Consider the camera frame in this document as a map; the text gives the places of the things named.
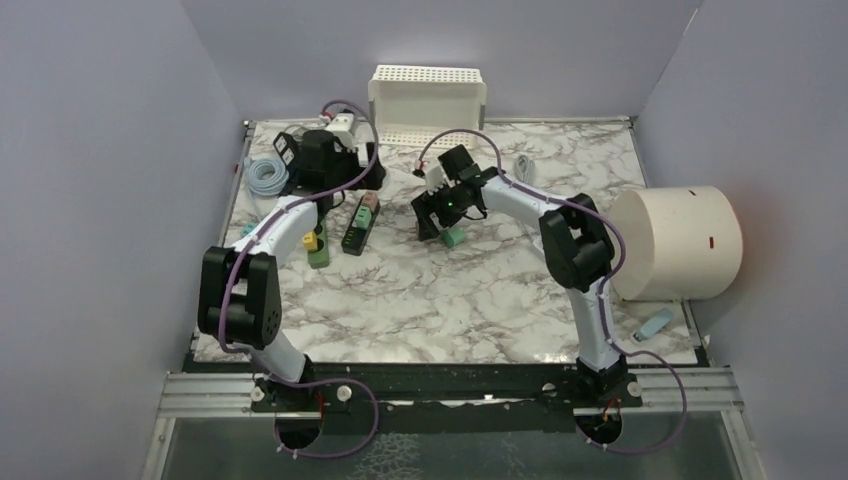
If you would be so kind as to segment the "green plug adapter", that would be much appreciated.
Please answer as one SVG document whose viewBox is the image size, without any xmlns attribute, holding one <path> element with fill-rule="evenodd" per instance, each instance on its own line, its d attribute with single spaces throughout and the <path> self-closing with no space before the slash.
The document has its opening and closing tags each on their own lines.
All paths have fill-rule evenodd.
<svg viewBox="0 0 848 480">
<path fill-rule="evenodd" d="M 466 235 L 462 228 L 453 226 L 444 230 L 440 239 L 447 248 L 455 248 L 465 241 Z"/>
</svg>

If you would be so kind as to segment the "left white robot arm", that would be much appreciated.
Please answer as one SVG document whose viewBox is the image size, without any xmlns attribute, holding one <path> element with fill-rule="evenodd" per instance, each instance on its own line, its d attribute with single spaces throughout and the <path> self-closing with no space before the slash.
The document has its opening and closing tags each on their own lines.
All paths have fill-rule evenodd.
<svg viewBox="0 0 848 480">
<path fill-rule="evenodd" d="M 304 374 L 308 357 L 281 331 L 282 303 L 278 270 L 300 240 L 330 209 L 331 198 L 348 190 L 376 190 L 385 171 L 379 141 L 366 143 L 368 162 L 359 163 L 356 148 L 328 130 L 312 130 L 296 143 L 284 136 L 295 167 L 318 166 L 315 182 L 298 182 L 281 195 L 271 212 L 245 237 L 229 247 L 212 246 L 201 262 L 197 327 L 228 353 L 243 353 L 275 381 L 276 396 L 298 411 L 313 401 L 314 384 Z"/>
</svg>

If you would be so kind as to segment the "pink adapter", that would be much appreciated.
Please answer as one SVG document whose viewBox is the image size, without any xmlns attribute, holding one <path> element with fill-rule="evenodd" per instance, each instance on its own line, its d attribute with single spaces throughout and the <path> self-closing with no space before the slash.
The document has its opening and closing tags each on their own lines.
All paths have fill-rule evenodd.
<svg viewBox="0 0 848 480">
<path fill-rule="evenodd" d="M 368 191 L 363 195 L 361 199 L 361 204 L 363 207 L 366 207 L 371 213 L 376 212 L 380 206 L 378 196 L 373 191 Z"/>
</svg>

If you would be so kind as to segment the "black power strip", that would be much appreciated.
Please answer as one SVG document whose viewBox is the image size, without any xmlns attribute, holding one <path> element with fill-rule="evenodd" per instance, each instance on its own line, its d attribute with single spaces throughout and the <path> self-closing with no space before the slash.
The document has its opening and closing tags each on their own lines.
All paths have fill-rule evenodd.
<svg viewBox="0 0 848 480">
<path fill-rule="evenodd" d="M 345 254 L 360 256 L 380 213 L 381 204 L 376 191 L 366 191 L 360 198 L 341 240 Z"/>
<path fill-rule="evenodd" d="M 280 132 L 272 142 L 274 151 L 279 159 L 284 163 L 289 174 L 297 167 L 297 156 L 299 153 L 299 145 L 292 134 Z"/>
</svg>

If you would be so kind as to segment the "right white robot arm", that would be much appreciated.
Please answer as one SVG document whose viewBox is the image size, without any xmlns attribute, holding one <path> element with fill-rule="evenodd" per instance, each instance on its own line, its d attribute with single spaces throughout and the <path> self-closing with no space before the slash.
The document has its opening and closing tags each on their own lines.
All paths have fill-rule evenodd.
<svg viewBox="0 0 848 480">
<path fill-rule="evenodd" d="M 506 177 L 497 167 L 483 170 L 464 146 L 438 160 L 439 166 L 424 175 L 425 191 L 411 202 L 419 240 L 447 233 L 471 207 L 537 228 L 547 270 L 566 290 L 574 314 L 578 396 L 589 406 L 604 405 L 616 395 L 627 364 L 609 326 L 606 281 L 613 271 L 615 247 L 593 200 L 585 194 L 551 196 Z"/>
</svg>

